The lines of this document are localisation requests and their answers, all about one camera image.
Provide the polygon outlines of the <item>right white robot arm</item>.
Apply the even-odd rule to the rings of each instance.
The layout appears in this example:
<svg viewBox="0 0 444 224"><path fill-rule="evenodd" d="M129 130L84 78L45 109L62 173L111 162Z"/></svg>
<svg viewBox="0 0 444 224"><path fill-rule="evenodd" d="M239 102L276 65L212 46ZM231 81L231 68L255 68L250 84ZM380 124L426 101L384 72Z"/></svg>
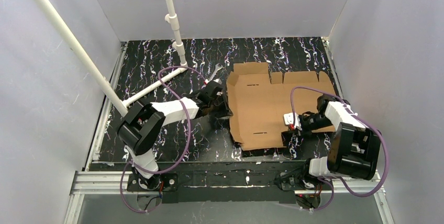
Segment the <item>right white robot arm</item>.
<svg viewBox="0 0 444 224"><path fill-rule="evenodd" d="M277 175L273 183L283 191L297 186L319 190L326 179L337 176L372 179L381 145L379 132L358 120L348 101L336 95L322 94L316 108L315 113L291 112L293 121L286 133L310 136L315 130L333 126L335 134L328 155L307 159L300 167Z"/></svg>

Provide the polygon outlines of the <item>brown cardboard box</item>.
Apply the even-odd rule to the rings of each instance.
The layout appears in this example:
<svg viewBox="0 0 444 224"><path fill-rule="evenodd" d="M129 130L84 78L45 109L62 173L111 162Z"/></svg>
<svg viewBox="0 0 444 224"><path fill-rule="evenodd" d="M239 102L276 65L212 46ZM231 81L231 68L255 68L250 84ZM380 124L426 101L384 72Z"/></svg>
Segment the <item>brown cardboard box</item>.
<svg viewBox="0 0 444 224"><path fill-rule="evenodd" d="M226 85L230 133L244 151L282 148L283 116L291 106L299 115L316 112L321 93L335 93L323 71L269 72L266 62L234 64Z"/></svg>

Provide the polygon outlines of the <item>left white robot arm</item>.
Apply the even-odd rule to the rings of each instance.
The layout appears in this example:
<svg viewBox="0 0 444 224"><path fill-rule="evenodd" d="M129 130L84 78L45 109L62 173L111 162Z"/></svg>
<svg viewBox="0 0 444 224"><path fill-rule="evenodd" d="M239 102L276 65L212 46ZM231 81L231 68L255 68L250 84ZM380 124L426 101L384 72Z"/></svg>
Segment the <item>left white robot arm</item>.
<svg viewBox="0 0 444 224"><path fill-rule="evenodd" d="M137 101L113 127L129 152L136 182L143 189L151 191L162 184L153 154L153 146L161 129L182 120L190 122L207 115L224 117L227 114L224 88L221 81L216 79L181 99L161 103Z"/></svg>

